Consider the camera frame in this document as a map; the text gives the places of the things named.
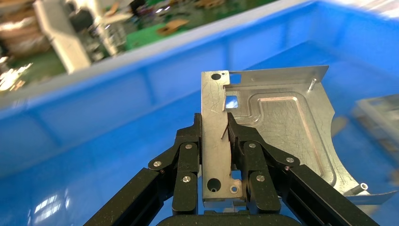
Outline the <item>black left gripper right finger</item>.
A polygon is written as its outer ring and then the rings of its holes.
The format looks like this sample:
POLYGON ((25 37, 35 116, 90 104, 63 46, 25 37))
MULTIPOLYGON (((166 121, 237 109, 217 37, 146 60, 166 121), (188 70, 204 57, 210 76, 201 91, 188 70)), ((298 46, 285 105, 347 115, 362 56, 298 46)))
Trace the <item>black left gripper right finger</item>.
POLYGON ((245 181, 247 208, 278 214, 284 203, 305 226, 374 226, 376 222, 295 156, 264 141, 227 114, 228 136, 245 181))

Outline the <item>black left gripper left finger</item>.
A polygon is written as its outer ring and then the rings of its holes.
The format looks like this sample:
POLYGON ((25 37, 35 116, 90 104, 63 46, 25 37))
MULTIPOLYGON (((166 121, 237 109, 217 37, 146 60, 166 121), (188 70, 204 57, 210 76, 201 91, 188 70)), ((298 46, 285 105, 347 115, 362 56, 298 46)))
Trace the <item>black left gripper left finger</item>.
POLYGON ((202 118, 179 129, 174 144, 134 175, 85 224, 87 226, 148 226, 164 202, 172 198, 173 215, 160 226, 187 226, 178 217, 198 214, 198 172, 202 118))

